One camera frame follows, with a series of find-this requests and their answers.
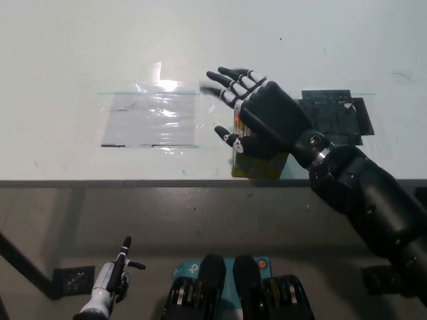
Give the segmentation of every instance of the transparent plastic film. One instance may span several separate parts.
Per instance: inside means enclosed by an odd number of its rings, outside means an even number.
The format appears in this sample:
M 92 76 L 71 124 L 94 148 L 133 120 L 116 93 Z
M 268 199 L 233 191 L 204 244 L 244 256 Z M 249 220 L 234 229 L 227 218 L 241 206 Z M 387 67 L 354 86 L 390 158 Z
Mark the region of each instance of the transparent plastic film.
M 102 147 L 200 148 L 218 145 L 214 133 L 219 101 L 197 84 L 174 80 L 122 84 L 111 95 Z

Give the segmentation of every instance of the gray floor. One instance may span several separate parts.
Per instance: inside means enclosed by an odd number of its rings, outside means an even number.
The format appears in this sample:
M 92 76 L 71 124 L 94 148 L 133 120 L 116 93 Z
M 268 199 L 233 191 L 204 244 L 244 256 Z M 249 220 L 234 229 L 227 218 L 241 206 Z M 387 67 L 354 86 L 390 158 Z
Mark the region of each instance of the gray floor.
M 0 189 L 2 232 L 46 274 L 117 255 L 125 235 L 129 297 L 112 319 L 159 319 L 171 271 L 205 253 L 270 255 L 275 275 L 294 273 L 316 319 L 425 319 L 416 299 L 369 297 L 359 268 L 373 257 L 345 217 L 308 189 Z M 0 259 L 0 294 L 12 320 L 72 319 L 87 296 L 48 301 Z

